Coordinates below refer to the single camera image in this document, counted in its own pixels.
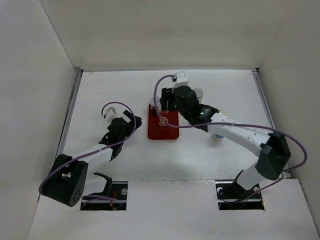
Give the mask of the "grey-lid spice jar front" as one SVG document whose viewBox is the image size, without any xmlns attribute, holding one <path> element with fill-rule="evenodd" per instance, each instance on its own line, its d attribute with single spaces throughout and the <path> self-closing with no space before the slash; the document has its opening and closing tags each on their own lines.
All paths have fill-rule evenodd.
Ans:
<svg viewBox="0 0 320 240">
<path fill-rule="evenodd" d="M 149 106 L 151 110 L 160 110 L 161 109 L 160 98 L 158 96 L 152 97 L 150 99 Z"/>
</svg>

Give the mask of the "grey-lid spice jar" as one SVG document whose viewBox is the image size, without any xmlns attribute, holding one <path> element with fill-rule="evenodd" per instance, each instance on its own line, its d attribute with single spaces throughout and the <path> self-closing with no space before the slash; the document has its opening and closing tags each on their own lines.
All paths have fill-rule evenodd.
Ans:
<svg viewBox="0 0 320 240">
<path fill-rule="evenodd" d="M 152 117 L 159 117 L 159 115 L 161 115 L 162 112 L 161 112 L 161 109 L 160 109 L 160 108 L 157 108 L 157 107 L 154 107 L 154 106 L 151 106 L 151 105 L 150 105 L 149 114 L 150 114 Z"/>
<path fill-rule="evenodd" d="M 161 109 L 160 98 L 158 96 L 152 97 L 150 99 L 149 106 L 151 110 L 160 110 Z"/>
</svg>

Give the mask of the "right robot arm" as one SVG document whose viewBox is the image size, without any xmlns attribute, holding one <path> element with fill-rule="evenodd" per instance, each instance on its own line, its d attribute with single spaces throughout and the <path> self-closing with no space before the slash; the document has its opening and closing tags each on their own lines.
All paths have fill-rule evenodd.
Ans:
<svg viewBox="0 0 320 240">
<path fill-rule="evenodd" d="M 259 131 L 257 126 L 240 124 L 220 110 L 201 104 L 195 91 L 187 85 L 163 88 L 160 105 L 162 111 L 178 111 L 190 127 L 224 137 L 257 156 L 257 161 L 233 180 L 231 190 L 238 198 L 245 197 L 263 180 L 277 180 L 291 157 L 283 133 L 276 130 L 267 132 L 264 126 Z"/>
</svg>

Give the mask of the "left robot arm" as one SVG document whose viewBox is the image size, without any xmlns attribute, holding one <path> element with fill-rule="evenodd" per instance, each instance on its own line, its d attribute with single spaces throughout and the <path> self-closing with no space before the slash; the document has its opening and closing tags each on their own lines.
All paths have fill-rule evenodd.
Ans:
<svg viewBox="0 0 320 240">
<path fill-rule="evenodd" d="M 103 162 L 114 160 L 122 151 L 124 142 L 142 125 L 142 118 L 125 110 L 124 116 L 118 116 L 115 108 L 110 107 L 102 112 L 108 123 L 107 132 L 91 149 L 75 156 L 64 153 L 58 155 L 48 176 L 39 186 L 39 193 L 68 207 L 75 206 L 82 197 L 111 200 L 112 180 L 110 177 L 94 172 L 94 176 L 104 179 L 94 190 L 90 190 L 88 173 Z"/>
</svg>

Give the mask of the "tall grey-cap blue-label bottle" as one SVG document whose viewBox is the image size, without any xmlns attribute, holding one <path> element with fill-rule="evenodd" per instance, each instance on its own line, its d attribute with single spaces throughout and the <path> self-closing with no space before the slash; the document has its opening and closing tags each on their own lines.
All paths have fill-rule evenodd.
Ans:
<svg viewBox="0 0 320 240">
<path fill-rule="evenodd" d="M 198 102 L 201 104 L 202 99 L 203 99 L 203 95 L 204 95 L 203 89 L 197 87 L 197 88 L 194 88 L 193 91 L 195 92 L 195 95 L 196 95 Z"/>
</svg>

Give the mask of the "red lacquer tray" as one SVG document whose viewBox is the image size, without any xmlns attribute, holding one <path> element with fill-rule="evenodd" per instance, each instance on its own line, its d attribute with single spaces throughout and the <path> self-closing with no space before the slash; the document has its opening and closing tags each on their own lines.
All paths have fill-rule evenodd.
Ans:
<svg viewBox="0 0 320 240">
<path fill-rule="evenodd" d="M 172 125 L 179 124 L 178 111 L 167 111 L 161 113 L 166 122 Z M 178 128 L 170 127 L 163 122 L 155 112 L 155 109 L 149 104 L 147 120 L 147 137 L 153 141 L 174 141 L 180 136 Z"/>
</svg>

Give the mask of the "grey-cap blue-label bottle front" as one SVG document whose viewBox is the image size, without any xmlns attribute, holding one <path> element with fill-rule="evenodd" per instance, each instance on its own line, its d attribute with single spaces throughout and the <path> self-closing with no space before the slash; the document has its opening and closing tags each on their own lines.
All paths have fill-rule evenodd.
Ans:
<svg viewBox="0 0 320 240">
<path fill-rule="evenodd" d="M 223 136 L 218 135 L 218 134 L 212 134 L 211 137 L 212 137 L 212 139 L 213 139 L 214 141 L 216 141 L 216 142 L 221 142 L 221 141 L 224 139 Z"/>
</svg>

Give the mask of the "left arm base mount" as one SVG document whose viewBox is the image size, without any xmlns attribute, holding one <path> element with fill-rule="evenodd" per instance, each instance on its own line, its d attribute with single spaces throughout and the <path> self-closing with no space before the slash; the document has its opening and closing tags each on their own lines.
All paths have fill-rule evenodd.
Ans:
<svg viewBox="0 0 320 240">
<path fill-rule="evenodd" d="M 114 181 L 110 176 L 95 172 L 85 182 L 80 210 L 125 211 L 128 191 L 127 181 Z"/>
</svg>

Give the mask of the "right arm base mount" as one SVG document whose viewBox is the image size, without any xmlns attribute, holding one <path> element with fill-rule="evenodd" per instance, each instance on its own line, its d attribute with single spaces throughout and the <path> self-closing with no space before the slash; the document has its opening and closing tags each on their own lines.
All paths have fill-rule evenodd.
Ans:
<svg viewBox="0 0 320 240">
<path fill-rule="evenodd" d="M 221 211 L 264 210 L 260 185 L 250 190 L 235 186 L 231 181 L 218 181 L 215 184 L 218 208 Z"/>
</svg>

